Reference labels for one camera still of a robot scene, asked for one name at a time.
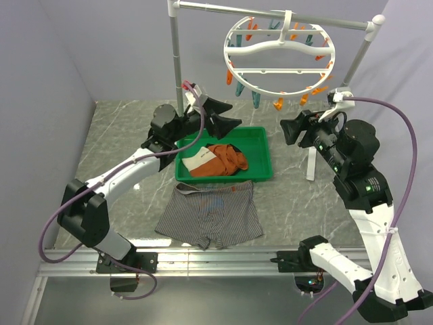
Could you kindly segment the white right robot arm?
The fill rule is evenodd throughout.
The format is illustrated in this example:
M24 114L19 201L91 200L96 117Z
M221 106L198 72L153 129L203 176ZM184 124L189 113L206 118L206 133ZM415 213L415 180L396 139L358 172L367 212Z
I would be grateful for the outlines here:
M373 125L344 120L337 130L337 117L323 121L309 110L281 120L280 125L286 144L314 147L335 173L333 185L357 225L371 269L339 253L322 236L300 242L299 265L308 271L325 270L354 301L367 293L357 310L369 323L395 322L410 311L431 307L432 293L417 281L398 230L391 225L392 194L386 178L372 164L380 147Z

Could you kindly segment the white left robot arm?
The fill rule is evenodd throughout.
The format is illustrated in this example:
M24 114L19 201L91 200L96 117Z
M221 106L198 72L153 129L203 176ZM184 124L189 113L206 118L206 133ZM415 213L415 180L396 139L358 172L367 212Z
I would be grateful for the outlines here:
M222 116L232 107L210 97L201 107L188 106L182 115L170 104L158 106L148 138L130 157L99 177L85 182L74 179L66 186L64 210L57 223L82 245L109 255L119 271L131 271L137 262L135 247L111 228L111 205L136 183L171 164L180 151L177 147L180 139L203 132L223 139L241 125L240 119Z

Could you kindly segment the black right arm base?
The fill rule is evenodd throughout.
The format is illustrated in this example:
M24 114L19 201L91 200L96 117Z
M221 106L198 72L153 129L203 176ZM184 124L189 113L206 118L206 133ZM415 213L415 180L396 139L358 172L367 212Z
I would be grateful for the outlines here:
M323 236L312 236L301 240L295 251L277 251L276 257L271 258L270 262L277 264L279 273L318 272L319 268L313 264L310 250L328 242Z

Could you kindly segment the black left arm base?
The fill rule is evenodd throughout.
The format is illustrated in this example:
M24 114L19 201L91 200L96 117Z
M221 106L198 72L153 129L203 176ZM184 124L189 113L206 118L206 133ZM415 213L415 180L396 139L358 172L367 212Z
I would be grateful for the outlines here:
M133 269L140 269L148 273L156 273L158 265L157 252L128 253L123 259L116 260L107 254L100 254L96 265L97 274L125 274L134 273Z

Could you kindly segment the grey striped boxer underwear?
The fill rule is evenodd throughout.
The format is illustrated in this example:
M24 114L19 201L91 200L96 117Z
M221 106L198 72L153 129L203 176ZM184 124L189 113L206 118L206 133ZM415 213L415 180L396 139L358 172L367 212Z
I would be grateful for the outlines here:
M206 250L254 240L264 235L253 199L252 181L225 187L178 183L155 228L157 234Z

